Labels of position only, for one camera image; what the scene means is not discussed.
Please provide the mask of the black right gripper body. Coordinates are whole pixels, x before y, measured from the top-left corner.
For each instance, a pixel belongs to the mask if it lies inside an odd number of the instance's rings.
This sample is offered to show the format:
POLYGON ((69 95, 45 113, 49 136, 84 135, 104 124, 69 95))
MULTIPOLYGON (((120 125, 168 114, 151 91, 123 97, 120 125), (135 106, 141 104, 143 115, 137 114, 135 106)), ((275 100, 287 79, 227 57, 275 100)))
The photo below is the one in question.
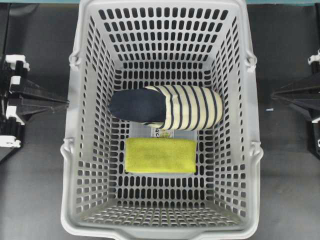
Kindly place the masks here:
POLYGON ((313 130, 315 152, 320 152, 320 50, 317 50, 315 55, 311 55, 308 59, 308 64, 312 71, 312 88, 309 92, 314 99, 312 100, 311 123, 313 130))

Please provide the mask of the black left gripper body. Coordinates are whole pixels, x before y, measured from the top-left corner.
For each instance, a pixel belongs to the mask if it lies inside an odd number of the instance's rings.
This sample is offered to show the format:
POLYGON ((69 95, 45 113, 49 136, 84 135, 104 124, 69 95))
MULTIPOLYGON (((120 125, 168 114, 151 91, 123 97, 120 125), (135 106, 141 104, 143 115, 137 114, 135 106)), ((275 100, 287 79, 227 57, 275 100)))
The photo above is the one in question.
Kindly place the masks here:
POLYGON ((5 55, 0 62, 0 146, 20 148, 22 129, 26 122, 18 116, 18 93, 11 87, 20 87, 22 78, 28 76, 30 64, 21 54, 5 55))

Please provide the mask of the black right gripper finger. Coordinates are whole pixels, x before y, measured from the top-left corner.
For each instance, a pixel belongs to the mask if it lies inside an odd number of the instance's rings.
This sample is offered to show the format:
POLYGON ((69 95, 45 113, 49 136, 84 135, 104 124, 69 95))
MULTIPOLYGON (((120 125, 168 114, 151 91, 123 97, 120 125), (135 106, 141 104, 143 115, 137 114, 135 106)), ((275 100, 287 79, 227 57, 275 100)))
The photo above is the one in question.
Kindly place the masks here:
POLYGON ((312 122, 312 94, 283 94, 278 98, 272 98, 287 104, 292 109, 304 115, 305 119, 312 122))
POLYGON ((297 80, 276 89, 272 94, 272 98, 278 98, 281 95, 293 94, 318 94, 320 92, 320 80, 297 80))

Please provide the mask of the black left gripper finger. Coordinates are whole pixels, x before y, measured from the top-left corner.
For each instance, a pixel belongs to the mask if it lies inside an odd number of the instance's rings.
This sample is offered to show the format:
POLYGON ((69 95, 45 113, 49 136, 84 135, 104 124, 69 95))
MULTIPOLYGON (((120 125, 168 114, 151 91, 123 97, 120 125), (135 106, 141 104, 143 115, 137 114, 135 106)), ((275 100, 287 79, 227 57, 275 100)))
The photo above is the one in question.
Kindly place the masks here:
POLYGON ((65 110, 69 107, 69 102, 45 101, 45 100, 22 100, 20 107, 20 115, 32 116, 39 113, 65 110))
POLYGON ((20 80, 19 88, 20 93, 24 96, 53 102, 66 102, 66 98, 64 96, 61 96, 52 90, 46 89, 28 79, 22 78, 20 80))

